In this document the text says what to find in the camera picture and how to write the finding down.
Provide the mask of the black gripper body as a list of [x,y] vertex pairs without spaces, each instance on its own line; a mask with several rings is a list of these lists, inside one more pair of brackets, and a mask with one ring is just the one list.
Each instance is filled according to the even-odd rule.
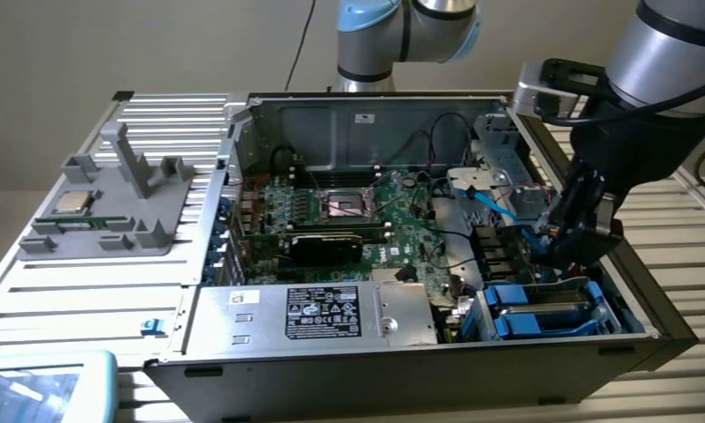
[[705,138],[705,115],[649,115],[570,130],[566,191],[625,195],[673,174]]

